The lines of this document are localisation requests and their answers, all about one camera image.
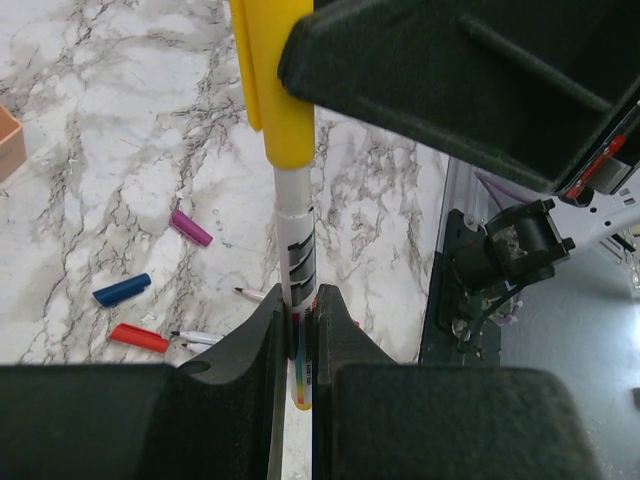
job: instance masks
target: marble surface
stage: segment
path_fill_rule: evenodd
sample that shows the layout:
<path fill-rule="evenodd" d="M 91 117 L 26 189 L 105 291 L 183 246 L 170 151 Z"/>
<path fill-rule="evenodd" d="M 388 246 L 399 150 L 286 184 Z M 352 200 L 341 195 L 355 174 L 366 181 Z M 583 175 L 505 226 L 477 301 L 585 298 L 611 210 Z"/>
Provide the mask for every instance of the marble surface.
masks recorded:
<path fill-rule="evenodd" d="M 105 341 L 120 322 L 226 334 L 278 280 L 273 178 L 247 125 L 226 2 L 0 0 L 0 102 L 29 160 L 0 185 L 0 362 L 180 364 Z M 417 357 L 447 159 L 318 111 L 321 282 L 389 355 Z M 215 240 L 168 228 L 172 209 Z M 135 300 L 91 293 L 147 272 Z M 310 478 L 311 415 L 287 406 L 283 478 Z"/>

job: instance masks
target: pen cap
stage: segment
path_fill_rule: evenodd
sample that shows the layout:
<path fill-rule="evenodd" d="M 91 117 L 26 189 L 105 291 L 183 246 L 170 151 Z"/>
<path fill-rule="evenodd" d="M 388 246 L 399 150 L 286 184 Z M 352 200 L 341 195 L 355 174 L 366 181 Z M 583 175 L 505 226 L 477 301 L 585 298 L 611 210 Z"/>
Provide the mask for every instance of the pen cap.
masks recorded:
<path fill-rule="evenodd" d="M 233 30 L 251 126 L 264 130 L 267 158 L 297 169 L 313 160 L 313 105 L 290 96 L 278 78 L 289 33 L 313 12 L 313 0 L 231 0 Z"/>
<path fill-rule="evenodd" d="M 211 235 L 209 235 L 202 229 L 202 227 L 200 227 L 200 225 L 191 220 L 180 210 L 173 212 L 170 223 L 176 230 L 189 237 L 198 245 L 206 247 L 213 240 Z"/>
<path fill-rule="evenodd" d="M 167 348 L 169 348 L 169 340 L 162 338 L 160 334 L 134 327 L 127 323 L 118 325 L 113 332 L 111 332 L 109 338 L 117 342 L 128 343 L 129 345 L 146 348 L 147 350 L 153 350 L 158 353 L 164 353 L 167 351 Z"/>
<path fill-rule="evenodd" d="M 96 290 L 93 296 L 103 307 L 113 307 L 123 300 L 142 293 L 149 285 L 151 285 L 151 278 L 143 273 L 110 287 Z"/>

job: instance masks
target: red component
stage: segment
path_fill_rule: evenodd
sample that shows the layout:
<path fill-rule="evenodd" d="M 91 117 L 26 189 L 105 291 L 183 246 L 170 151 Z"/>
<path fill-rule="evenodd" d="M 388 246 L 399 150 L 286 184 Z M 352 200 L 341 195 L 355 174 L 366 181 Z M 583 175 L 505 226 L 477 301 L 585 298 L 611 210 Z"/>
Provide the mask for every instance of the red component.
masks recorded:
<path fill-rule="evenodd" d="M 128 323 L 118 325 L 113 332 L 111 332 L 109 338 L 116 342 L 128 343 L 158 353 L 164 353 L 167 351 L 167 348 L 169 348 L 169 340 L 162 338 L 159 333 L 134 327 Z"/>
<path fill-rule="evenodd" d="M 578 195 L 582 193 L 582 190 L 584 190 L 584 187 L 587 185 L 587 182 L 593 176 L 593 174 L 596 173 L 598 169 L 609 158 L 613 157 L 616 153 L 618 153 L 618 150 L 622 148 L 622 146 L 624 145 L 624 142 L 626 141 L 627 141 L 627 137 L 625 137 L 624 135 L 617 135 L 613 140 L 611 140 L 611 143 L 609 144 L 609 146 L 604 149 L 604 152 L 602 152 L 602 154 L 598 158 L 596 158 L 596 161 L 593 162 L 593 164 L 587 169 L 586 172 L 584 172 L 584 174 L 582 175 L 582 177 L 580 178 L 576 186 L 573 187 L 571 190 L 569 190 L 566 197 L 572 200 L 575 200 L 578 197 Z"/>

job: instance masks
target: gray floor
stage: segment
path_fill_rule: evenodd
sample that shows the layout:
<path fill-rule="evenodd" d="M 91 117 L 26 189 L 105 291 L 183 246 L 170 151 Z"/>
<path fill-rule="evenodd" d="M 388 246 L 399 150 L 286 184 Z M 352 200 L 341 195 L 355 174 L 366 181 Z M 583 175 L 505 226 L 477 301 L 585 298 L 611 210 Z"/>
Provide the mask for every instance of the gray floor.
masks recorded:
<path fill-rule="evenodd" d="M 528 287 L 523 300 L 519 321 L 503 329 L 502 365 L 556 374 L 605 477 L 639 479 L 640 315 L 629 273 L 587 251 L 559 265 L 556 278 Z"/>

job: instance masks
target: purple marker cap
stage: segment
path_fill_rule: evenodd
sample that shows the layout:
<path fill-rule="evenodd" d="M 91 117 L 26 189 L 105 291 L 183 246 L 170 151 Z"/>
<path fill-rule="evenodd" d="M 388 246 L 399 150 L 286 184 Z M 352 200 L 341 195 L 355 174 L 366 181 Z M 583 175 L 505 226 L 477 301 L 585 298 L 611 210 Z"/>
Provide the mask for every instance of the purple marker cap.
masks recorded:
<path fill-rule="evenodd" d="M 169 222 L 172 227 L 178 230 L 183 235 L 189 237 L 194 243 L 206 247 L 211 243 L 213 237 L 205 232 L 200 225 L 187 217 L 180 210 L 176 210 L 171 215 L 171 221 Z"/>

